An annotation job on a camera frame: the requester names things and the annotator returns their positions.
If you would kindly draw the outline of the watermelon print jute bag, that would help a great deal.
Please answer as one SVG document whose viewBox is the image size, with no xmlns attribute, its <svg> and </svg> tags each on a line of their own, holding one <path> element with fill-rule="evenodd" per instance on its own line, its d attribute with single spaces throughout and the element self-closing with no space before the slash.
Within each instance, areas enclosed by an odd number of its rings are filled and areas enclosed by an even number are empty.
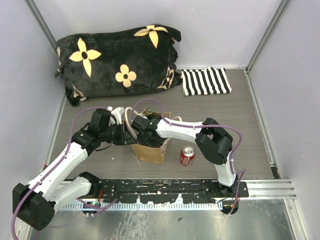
<svg viewBox="0 0 320 240">
<path fill-rule="evenodd" d="M 132 113 L 134 113 L 137 116 L 139 115 L 139 116 L 146 118 L 147 117 L 147 115 L 146 115 L 147 110 L 145 109 L 142 113 L 138 113 L 136 110 L 133 110 L 132 107 L 125 108 L 124 118 L 125 118 L 125 123 L 128 128 L 128 131 L 136 140 L 138 140 L 137 134 L 135 133 L 134 129 L 130 125 L 130 123 L 132 123 L 132 120 L 128 119 L 128 111 L 131 111 Z M 163 165 L 164 161 L 165 161 L 165 155 L 167 152 L 168 142 L 170 140 L 171 140 L 171 138 L 166 138 L 164 140 L 164 143 L 162 143 L 158 147 L 149 147 L 149 146 L 142 145 L 139 143 L 133 144 L 132 148 L 135 152 L 136 159 L 140 160 L 140 161 Z"/>
</svg>

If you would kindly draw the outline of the green glass bottle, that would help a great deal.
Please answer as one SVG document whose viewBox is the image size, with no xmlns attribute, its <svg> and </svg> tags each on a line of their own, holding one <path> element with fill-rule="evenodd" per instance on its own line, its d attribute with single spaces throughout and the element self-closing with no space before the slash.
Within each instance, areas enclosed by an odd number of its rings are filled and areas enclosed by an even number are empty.
<svg viewBox="0 0 320 240">
<path fill-rule="evenodd" d="M 144 113 L 149 120 L 153 118 L 153 110 L 151 108 L 147 108 Z"/>
</svg>

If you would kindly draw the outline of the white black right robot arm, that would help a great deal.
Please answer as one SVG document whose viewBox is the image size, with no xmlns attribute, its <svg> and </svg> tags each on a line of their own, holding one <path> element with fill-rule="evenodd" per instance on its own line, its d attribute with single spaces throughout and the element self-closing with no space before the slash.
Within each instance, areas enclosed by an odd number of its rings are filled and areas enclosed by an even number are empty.
<svg viewBox="0 0 320 240">
<path fill-rule="evenodd" d="M 214 164 L 220 193 L 231 197 L 237 191 L 239 179 L 231 166 L 233 137 L 226 131 L 226 126 L 212 118 L 203 122 L 185 122 L 160 115 L 151 119 L 138 115 L 131 127 L 138 132 L 138 142 L 148 147 L 158 147 L 169 138 L 195 143 L 204 158 Z"/>
</svg>

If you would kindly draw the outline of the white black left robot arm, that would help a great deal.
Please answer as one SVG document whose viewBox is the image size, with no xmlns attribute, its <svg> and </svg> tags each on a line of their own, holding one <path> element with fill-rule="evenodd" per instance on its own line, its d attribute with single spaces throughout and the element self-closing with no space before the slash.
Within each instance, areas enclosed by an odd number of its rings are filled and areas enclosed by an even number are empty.
<svg viewBox="0 0 320 240">
<path fill-rule="evenodd" d="M 78 131 L 70 131 L 66 147 L 38 176 L 27 184 L 18 183 L 12 190 L 13 218 L 19 218 L 37 231 L 46 228 L 56 212 L 82 197 L 95 198 L 100 193 L 99 178 L 83 172 L 66 186 L 65 178 L 102 143 L 125 146 L 136 143 L 122 116 L 123 107 L 91 108 L 90 122 Z"/>
</svg>

